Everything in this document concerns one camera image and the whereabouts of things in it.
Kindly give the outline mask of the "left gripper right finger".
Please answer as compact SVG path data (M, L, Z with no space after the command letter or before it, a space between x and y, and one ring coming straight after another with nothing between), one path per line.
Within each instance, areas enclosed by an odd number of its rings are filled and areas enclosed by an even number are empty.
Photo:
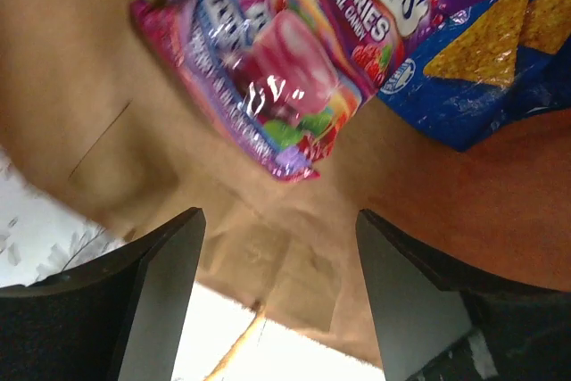
M370 210L360 263L387 380L568 380L570 295L477 269Z

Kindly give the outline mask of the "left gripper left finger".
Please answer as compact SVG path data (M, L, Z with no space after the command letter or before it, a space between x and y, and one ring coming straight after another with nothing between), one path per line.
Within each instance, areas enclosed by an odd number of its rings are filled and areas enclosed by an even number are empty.
M3 380L169 380L205 234L191 208L32 286L1 290Z

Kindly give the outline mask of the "red paper bag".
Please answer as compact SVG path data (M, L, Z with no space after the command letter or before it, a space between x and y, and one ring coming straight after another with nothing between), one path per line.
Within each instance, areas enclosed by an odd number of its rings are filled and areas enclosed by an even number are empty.
M203 282L373 364L362 209L479 269L569 290L569 111L456 153L372 100L319 178L283 183L188 101L130 2L1 0L1 144L35 186L129 237L202 208Z

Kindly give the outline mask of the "blue tortilla chips bag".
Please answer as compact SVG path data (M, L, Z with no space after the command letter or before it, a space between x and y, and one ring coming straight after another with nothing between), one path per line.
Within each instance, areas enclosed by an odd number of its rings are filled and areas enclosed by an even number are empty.
M451 16L380 89L416 130L464 151L570 105L570 0L484 0Z

